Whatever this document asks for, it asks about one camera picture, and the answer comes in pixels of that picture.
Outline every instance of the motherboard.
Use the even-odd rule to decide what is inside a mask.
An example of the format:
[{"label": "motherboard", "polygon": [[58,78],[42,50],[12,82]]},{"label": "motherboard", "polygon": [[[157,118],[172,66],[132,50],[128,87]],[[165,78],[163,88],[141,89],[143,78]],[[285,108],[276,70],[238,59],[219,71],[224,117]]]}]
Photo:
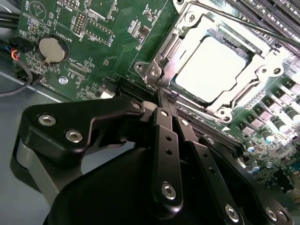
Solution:
[{"label": "motherboard", "polygon": [[[300,39],[296,0],[201,2]],[[24,0],[18,33],[36,43],[20,59],[40,85],[72,101],[112,98],[117,82],[162,86],[196,133],[241,144],[241,165],[299,204],[299,49],[190,0]]]}]

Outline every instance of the black cable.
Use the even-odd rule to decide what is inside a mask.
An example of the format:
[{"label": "black cable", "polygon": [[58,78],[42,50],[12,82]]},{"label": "black cable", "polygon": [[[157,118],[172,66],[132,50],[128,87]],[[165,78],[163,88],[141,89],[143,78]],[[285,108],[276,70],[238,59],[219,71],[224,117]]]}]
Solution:
[{"label": "black cable", "polygon": [[266,34],[266,35],[268,35],[268,36],[270,36],[270,37],[272,37],[272,38],[275,38],[275,39],[280,40],[280,41],[282,41],[282,42],[288,43],[288,44],[290,44],[290,45],[292,45],[292,46],[294,46],[294,47],[300,49],[300,43],[299,43],[299,42],[294,41],[294,40],[292,40],[292,39],[290,39],[290,38],[284,37],[283,35],[280,35],[280,34],[277,34],[277,33],[272,32],[272,31],[266,30],[266,29],[261,28],[261,27],[255,25],[255,24],[253,24],[253,23],[244,21],[244,20],[239,19],[239,18],[237,18],[237,17],[235,17],[235,16],[233,16],[233,15],[230,15],[230,14],[228,14],[228,13],[226,13],[226,12],[223,12],[223,11],[221,11],[221,10],[217,10],[217,9],[215,9],[215,8],[212,8],[212,7],[210,7],[210,6],[207,6],[207,5],[205,5],[205,4],[202,4],[202,3],[198,2],[198,1],[193,2],[193,4],[196,5],[196,6],[199,6],[199,7],[201,7],[201,8],[204,8],[204,9],[206,9],[206,10],[209,10],[209,11],[211,11],[211,12],[213,12],[213,13],[216,13],[216,14],[222,16],[222,17],[225,17],[225,18],[227,18],[227,19],[230,19],[230,20],[232,20],[232,21],[235,21],[235,22],[237,22],[237,23],[240,23],[240,24],[242,24],[242,25],[244,25],[244,26],[250,27],[250,28],[252,28],[252,29],[254,29],[254,30],[257,30],[257,31],[259,31],[259,32],[261,32],[261,33],[264,33],[264,34]]},{"label": "black cable", "polygon": [[13,21],[0,20],[0,27],[16,30],[18,29],[18,24]]},{"label": "black cable", "polygon": [[3,19],[3,20],[18,21],[19,18],[20,18],[19,14],[0,12],[0,19]]},{"label": "black cable", "polygon": [[21,0],[7,0],[11,5],[17,9],[21,9]]},{"label": "black cable", "polygon": [[31,71],[28,69],[28,67],[26,66],[25,63],[21,62],[21,61],[16,61],[16,63],[25,71],[25,73],[28,76],[28,80],[25,82],[25,84],[23,86],[21,86],[20,88],[16,89],[16,90],[12,90],[12,91],[8,91],[8,92],[3,92],[0,93],[0,97],[6,97],[6,96],[11,96],[11,95],[15,95],[21,91],[23,91],[24,89],[26,89],[32,82],[33,80],[33,76]]}]

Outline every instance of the silver screw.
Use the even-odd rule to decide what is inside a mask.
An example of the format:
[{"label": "silver screw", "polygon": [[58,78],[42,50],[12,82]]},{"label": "silver screw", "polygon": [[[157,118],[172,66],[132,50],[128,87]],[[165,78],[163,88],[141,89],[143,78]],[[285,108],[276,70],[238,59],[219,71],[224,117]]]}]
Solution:
[{"label": "silver screw", "polygon": [[134,108],[136,108],[136,109],[140,109],[140,108],[141,108],[140,105],[137,104],[137,103],[135,103],[135,102],[132,103],[132,106],[133,106]]},{"label": "silver screw", "polygon": [[280,214],[280,216],[283,218],[284,221],[286,222],[288,221],[286,215],[282,211],[278,210],[278,213]]},{"label": "silver screw", "polygon": [[60,76],[59,79],[58,79],[58,82],[60,84],[65,85],[65,84],[67,84],[69,82],[69,80],[65,76]]},{"label": "silver screw", "polygon": [[269,207],[266,208],[266,213],[273,221],[277,221],[277,216]]},{"label": "silver screw", "polygon": [[176,191],[171,184],[164,183],[161,191],[167,199],[174,200],[176,198]]},{"label": "silver screw", "polygon": [[186,127],[188,126],[188,122],[186,122],[185,120],[181,120],[181,122],[184,126],[186,126]]},{"label": "silver screw", "polygon": [[194,14],[190,15],[190,17],[189,17],[190,23],[191,23],[192,21],[194,21],[194,19],[195,19],[195,15],[194,15]]},{"label": "silver screw", "polygon": [[140,71],[140,72],[143,71],[143,66],[142,66],[141,64],[138,64],[136,68],[137,68],[137,70]]},{"label": "silver screw", "polygon": [[158,76],[159,75],[159,71],[157,69],[155,69],[154,67],[152,68],[150,73],[151,73],[152,76]]},{"label": "silver screw", "polygon": [[161,114],[163,114],[164,116],[168,116],[168,113],[165,112],[164,110],[162,110],[162,111],[160,111],[160,112],[161,112]]},{"label": "silver screw", "polygon": [[210,144],[215,144],[214,140],[212,140],[210,137],[208,137],[207,140]]},{"label": "silver screw", "polygon": [[76,130],[69,130],[66,132],[66,138],[73,143],[79,143],[83,136]]},{"label": "silver screw", "polygon": [[50,126],[53,126],[54,124],[56,124],[56,119],[50,115],[41,115],[38,117],[38,121],[43,126],[47,126],[47,127],[50,127]]},{"label": "silver screw", "polygon": [[239,215],[232,206],[227,204],[225,206],[225,212],[233,222],[237,223],[239,221]]}]

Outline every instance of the green circuit board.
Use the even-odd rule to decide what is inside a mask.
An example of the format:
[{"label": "green circuit board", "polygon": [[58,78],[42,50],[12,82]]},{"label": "green circuit board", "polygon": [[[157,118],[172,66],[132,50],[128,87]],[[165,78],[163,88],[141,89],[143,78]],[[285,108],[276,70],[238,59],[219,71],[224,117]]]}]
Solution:
[{"label": "green circuit board", "polygon": [[[54,34],[70,51],[51,67],[37,50],[21,59],[45,76],[43,86],[74,101],[96,98],[106,77],[144,86],[133,63],[151,60],[177,16],[172,0],[25,0],[19,35],[38,43]],[[68,79],[66,85],[60,76]]]},{"label": "green circuit board", "polygon": [[[212,2],[219,8],[227,5],[224,0]],[[56,35],[67,43],[69,55],[62,63],[51,66],[43,62],[38,49],[21,54],[20,58],[33,72],[43,76],[41,85],[73,101],[98,99],[96,93],[106,78],[113,81],[124,78],[145,89],[133,65],[137,61],[151,61],[177,17],[172,0],[24,0],[19,36],[38,44],[41,38]],[[272,41],[265,39],[265,42],[271,44]],[[299,59],[288,57],[284,68],[284,75],[268,80],[262,97],[296,76],[300,71]],[[60,77],[67,78],[68,83],[61,84]],[[186,113],[228,138],[240,143],[250,140],[257,145],[259,150],[249,155],[260,165],[261,171],[256,177],[264,183],[278,168],[292,173],[299,167],[300,156],[296,150],[299,141],[295,142],[293,137],[299,133],[300,126],[295,124],[293,133],[278,135],[272,144],[266,143],[260,135],[262,129],[268,128],[267,124],[254,135],[245,136],[239,124],[255,114],[253,107],[260,100],[258,98],[248,108],[234,109],[230,125],[206,120],[191,111]],[[279,154],[279,148],[285,151]],[[271,169],[266,168],[268,162],[274,165]]]}]

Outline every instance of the cpu socket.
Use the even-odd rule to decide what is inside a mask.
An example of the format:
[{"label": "cpu socket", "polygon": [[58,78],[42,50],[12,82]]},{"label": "cpu socket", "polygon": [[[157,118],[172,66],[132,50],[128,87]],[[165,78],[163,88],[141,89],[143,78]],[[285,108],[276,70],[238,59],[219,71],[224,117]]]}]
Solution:
[{"label": "cpu socket", "polygon": [[136,62],[135,71],[149,88],[177,94],[188,109],[229,123],[235,107],[284,73],[283,57],[239,23],[185,2],[173,0],[177,21],[152,61]]}]

